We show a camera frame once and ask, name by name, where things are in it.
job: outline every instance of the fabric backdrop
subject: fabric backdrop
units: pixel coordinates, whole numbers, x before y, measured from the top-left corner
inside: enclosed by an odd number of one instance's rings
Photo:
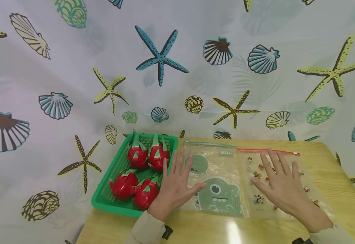
[[[0,2],[0,244],[74,243],[132,129],[322,141],[355,183],[355,0]]]

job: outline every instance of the wooden table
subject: wooden table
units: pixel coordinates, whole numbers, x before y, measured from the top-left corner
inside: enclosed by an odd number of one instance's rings
[[[214,141],[214,139],[179,139],[183,141]],[[218,143],[245,148],[268,148],[296,151],[314,178],[326,201],[336,214],[336,221],[355,239],[355,188],[322,143],[303,141],[219,140]],[[93,209],[76,244],[123,243],[136,219]],[[168,241],[161,243],[291,243],[308,238],[308,232],[297,221],[231,218],[203,212],[178,210],[166,221],[173,229]]]

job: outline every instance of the plastic basket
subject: plastic basket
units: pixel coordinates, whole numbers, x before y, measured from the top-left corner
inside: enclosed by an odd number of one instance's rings
[[[110,182],[115,181],[119,172],[124,169],[128,169],[130,162],[127,159],[127,153],[129,151],[129,144],[133,134],[130,134],[126,137],[122,145],[120,146],[119,151],[116,153],[114,159],[111,162],[110,167],[108,167],[107,172],[105,173],[103,179],[100,181],[95,193],[92,196],[91,203],[93,207],[101,209],[106,212],[125,215],[133,218],[139,218],[142,211],[138,210],[133,203],[133,197],[127,200],[116,200],[112,195],[110,189]],[[151,134],[139,134],[139,140],[149,149],[151,146]],[[177,149],[178,139],[174,136],[165,136],[159,135],[159,142],[164,138],[165,144],[167,145],[167,150],[171,152],[171,159],[173,159],[173,153]],[[142,170],[138,173],[138,180],[151,177],[156,171],[152,169]]]

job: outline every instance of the beige sleeve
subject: beige sleeve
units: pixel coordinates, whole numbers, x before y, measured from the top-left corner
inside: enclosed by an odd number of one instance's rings
[[[145,211],[135,223],[125,244],[158,244],[165,232],[165,223]]]
[[[333,225],[333,228],[310,233],[310,240],[313,244],[355,244],[352,237],[336,224]]]

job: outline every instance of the cartoon character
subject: cartoon character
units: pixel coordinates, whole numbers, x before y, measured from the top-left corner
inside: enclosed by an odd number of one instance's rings
[[[205,180],[207,187],[197,193],[196,204],[202,211],[241,216],[241,193],[238,186],[221,178]]]
[[[189,155],[185,157],[184,165],[187,165]],[[206,157],[200,154],[193,154],[192,155],[192,165],[191,165],[191,173],[196,175],[205,174],[207,175],[208,170],[208,160]]]

